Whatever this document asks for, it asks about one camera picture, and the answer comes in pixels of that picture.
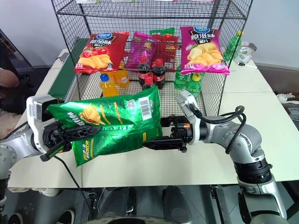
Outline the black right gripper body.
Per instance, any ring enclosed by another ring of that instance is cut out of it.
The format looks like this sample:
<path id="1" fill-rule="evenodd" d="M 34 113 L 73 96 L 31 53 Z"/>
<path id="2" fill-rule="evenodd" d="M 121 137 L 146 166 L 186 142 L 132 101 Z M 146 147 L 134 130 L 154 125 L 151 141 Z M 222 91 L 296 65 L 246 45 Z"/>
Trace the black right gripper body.
<path id="1" fill-rule="evenodd" d="M 171 116 L 171 144 L 187 145 L 193 139 L 193 126 L 185 116 Z"/>

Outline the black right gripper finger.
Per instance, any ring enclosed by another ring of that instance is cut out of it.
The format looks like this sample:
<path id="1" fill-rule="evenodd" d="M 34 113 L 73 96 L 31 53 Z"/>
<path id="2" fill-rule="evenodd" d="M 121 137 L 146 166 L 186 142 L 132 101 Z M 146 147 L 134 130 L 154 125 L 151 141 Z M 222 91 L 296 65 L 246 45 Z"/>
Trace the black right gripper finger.
<path id="1" fill-rule="evenodd" d="M 173 150 L 177 149 L 182 153 L 187 151 L 186 143 L 181 138 L 158 137 L 142 143 L 143 147 L 153 150 Z"/>
<path id="2" fill-rule="evenodd" d="M 161 124 L 162 127 L 174 126 L 173 117 L 163 117 L 163 118 L 161 118 L 160 124 Z"/>

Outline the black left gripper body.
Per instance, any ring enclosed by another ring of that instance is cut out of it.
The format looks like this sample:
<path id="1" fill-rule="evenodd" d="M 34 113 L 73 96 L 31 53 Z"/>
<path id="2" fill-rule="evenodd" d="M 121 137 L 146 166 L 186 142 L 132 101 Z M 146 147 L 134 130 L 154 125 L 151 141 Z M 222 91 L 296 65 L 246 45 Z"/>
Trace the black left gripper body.
<path id="1" fill-rule="evenodd" d="M 64 127 L 61 123 L 52 123 L 47 125 L 43 131 L 43 144 L 48 148 L 47 153 L 53 153 L 57 146 L 60 146 L 58 153 L 68 152 L 72 146 L 70 142 L 60 143 L 65 140 L 65 134 L 70 131 L 70 128 Z"/>

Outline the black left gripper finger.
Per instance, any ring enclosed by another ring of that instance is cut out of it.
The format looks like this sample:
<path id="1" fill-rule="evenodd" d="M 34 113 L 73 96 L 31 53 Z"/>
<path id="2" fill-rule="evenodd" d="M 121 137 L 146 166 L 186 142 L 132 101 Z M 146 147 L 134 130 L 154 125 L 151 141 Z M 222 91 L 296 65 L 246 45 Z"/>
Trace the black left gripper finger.
<path id="1" fill-rule="evenodd" d="M 73 128 L 66 128 L 62 131 L 64 139 L 85 139 L 94 136 L 101 131 L 101 127 L 82 125 Z"/>
<path id="2" fill-rule="evenodd" d="M 59 151 L 64 148 L 65 143 L 58 143 L 55 146 L 51 147 L 45 154 L 40 155 L 42 161 L 49 161 L 54 157 Z"/>

